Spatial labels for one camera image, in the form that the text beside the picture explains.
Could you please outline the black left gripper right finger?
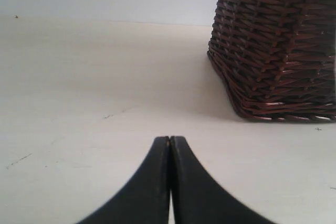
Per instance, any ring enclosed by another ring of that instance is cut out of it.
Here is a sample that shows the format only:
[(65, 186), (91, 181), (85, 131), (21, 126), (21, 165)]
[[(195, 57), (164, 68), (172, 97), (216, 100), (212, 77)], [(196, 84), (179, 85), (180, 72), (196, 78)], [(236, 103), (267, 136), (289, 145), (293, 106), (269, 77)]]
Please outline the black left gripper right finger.
[(175, 223), (272, 223), (222, 188), (201, 165), (184, 137), (172, 136), (170, 146)]

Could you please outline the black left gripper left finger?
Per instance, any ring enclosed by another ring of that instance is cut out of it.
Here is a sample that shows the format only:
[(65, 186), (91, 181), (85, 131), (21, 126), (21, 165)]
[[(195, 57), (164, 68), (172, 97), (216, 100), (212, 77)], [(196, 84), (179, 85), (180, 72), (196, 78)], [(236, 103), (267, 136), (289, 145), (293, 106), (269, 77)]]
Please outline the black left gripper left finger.
[(80, 223), (168, 223), (170, 207), (170, 138), (154, 139), (128, 182), (103, 206)]

